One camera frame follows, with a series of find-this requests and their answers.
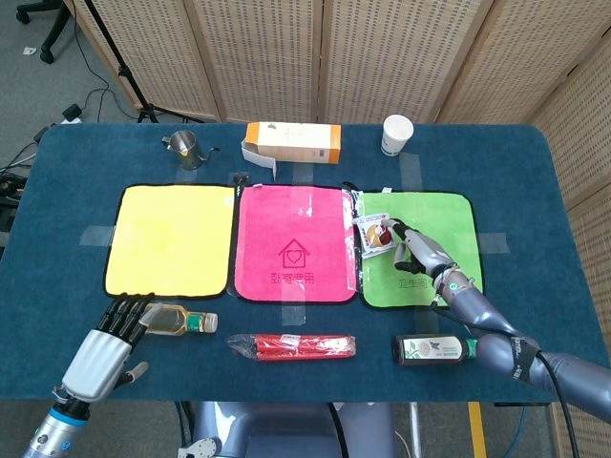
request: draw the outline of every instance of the chair wheel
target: chair wheel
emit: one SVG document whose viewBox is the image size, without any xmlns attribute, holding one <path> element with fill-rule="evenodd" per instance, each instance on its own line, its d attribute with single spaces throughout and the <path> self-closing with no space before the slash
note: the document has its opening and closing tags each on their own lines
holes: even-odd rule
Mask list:
<svg viewBox="0 0 611 458">
<path fill-rule="evenodd" d="M 17 10 L 17 14 L 15 15 L 15 17 L 22 24 L 30 24 L 30 17 L 25 11 Z"/>
<path fill-rule="evenodd" d="M 48 64 L 52 64 L 55 61 L 53 53 L 49 50 L 40 50 L 40 60 Z"/>
</svg>

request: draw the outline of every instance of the pink towel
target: pink towel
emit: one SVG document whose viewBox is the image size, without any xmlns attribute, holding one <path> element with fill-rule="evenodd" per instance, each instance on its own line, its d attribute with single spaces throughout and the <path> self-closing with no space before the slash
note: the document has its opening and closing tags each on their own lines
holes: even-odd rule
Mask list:
<svg viewBox="0 0 611 458">
<path fill-rule="evenodd" d="M 235 279 L 242 297 L 344 302 L 356 290 L 355 269 L 349 193 L 313 186 L 244 189 Z"/>
</svg>

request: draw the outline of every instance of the snack package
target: snack package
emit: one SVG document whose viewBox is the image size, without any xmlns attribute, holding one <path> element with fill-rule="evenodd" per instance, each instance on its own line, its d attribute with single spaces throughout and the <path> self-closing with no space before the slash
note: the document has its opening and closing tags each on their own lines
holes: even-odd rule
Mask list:
<svg viewBox="0 0 611 458">
<path fill-rule="evenodd" d="M 356 339 L 345 335 L 237 334 L 227 344 L 257 361 L 332 360 L 356 354 Z"/>
<path fill-rule="evenodd" d="M 388 213 L 378 213 L 352 220 L 352 223 L 356 224 L 359 229 L 361 246 L 363 247 L 361 256 L 364 260 L 381 253 L 386 253 L 397 246 L 396 241 L 392 238 L 390 228 L 381 224 L 382 219 L 388 218 Z"/>
</svg>

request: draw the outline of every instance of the yellow towel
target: yellow towel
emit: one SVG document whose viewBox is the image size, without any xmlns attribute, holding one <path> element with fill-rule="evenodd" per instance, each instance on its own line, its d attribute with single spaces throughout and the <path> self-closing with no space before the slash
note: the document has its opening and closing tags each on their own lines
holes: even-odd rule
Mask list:
<svg viewBox="0 0 611 458">
<path fill-rule="evenodd" d="M 234 189 L 132 186 L 120 203 L 106 292 L 201 297 L 227 283 Z"/>
</svg>

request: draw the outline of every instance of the office chair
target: office chair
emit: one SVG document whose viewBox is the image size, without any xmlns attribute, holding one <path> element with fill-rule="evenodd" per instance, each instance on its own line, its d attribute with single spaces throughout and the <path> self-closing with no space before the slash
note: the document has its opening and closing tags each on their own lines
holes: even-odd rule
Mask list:
<svg viewBox="0 0 611 458">
<path fill-rule="evenodd" d="M 41 2 L 32 3 L 30 5 L 19 5 L 16 15 L 19 22 L 28 24 L 30 22 L 30 17 L 28 16 L 29 12 L 50 10 L 59 10 L 59 12 L 57 13 L 57 18 L 55 19 L 55 23 L 47 39 L 40 47 L 40 60 L 48 64 L 52 64 L 55 60 L 51 52 L 51 46 L 53 46 L 53 43 L 55 43 L 61 31 L 64 30 L 68 18 L 70 17 L 70 10 L 68 10 L 68 7 L 62 0 L 42 0 Z"/>
</svg>

